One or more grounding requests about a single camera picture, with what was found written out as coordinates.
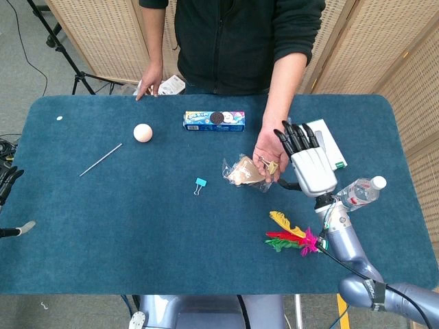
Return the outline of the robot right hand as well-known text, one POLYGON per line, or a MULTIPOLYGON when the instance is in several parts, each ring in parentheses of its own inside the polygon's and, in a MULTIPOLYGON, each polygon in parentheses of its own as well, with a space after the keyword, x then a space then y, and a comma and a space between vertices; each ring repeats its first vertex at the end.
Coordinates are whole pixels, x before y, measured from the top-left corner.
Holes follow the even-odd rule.
POLYGON ((313 130, 303 123, 301 126, 282 122, 284 132, 275 129, 289 161, 291 162, 297 182, 278 183, 287 190, 302 191, 307 197, 316 198, 330 195, 337 186, 337 179, 331 164, 313 130))

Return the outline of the person's left hand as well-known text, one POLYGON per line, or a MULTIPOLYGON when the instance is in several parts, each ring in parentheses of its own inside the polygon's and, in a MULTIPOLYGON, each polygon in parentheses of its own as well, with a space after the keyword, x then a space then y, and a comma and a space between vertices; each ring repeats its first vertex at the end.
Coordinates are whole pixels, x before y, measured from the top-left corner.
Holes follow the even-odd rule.
POLYGON ((267 183, 272 181, 276 182, 289 164, 289 158, 285 153, 280 140, 275 135, 275 130, 284 132, 284 127, 281 121, 263 119, 263 124, 252 155, 254 165, 259 170, 259 173, 265 178, 267 183), (277 163, 277 170, 271 174, 263 161, 266 161, 267 163, 277 163))

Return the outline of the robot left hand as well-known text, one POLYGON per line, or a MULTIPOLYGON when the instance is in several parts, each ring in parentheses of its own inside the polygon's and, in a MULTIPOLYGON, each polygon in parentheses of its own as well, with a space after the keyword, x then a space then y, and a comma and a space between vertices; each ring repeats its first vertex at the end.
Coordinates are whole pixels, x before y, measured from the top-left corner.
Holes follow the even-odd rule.
MULTIPOLYGON (((5 205, 15 181, 23 174, 24 170, 18 170, 17 166, 13 166, 1 174, 1 208, 5 205)), ((28 221, 18 228, 1 228, 1 238, 23 235, 29 232, 35 225, 35 221, 28 221)))

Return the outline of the person's right hand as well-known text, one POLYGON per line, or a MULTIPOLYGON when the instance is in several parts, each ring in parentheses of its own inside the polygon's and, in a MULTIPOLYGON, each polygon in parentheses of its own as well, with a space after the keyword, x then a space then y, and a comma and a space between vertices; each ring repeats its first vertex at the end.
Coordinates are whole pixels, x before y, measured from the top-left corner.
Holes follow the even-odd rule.
POLYGON ((136 96, 136 100, 139 101, 145 95, 158 96, 158 89, 161 85, 163 77, 163 65, 151 64, 149 65, 141 78, 141 84, 136 96))

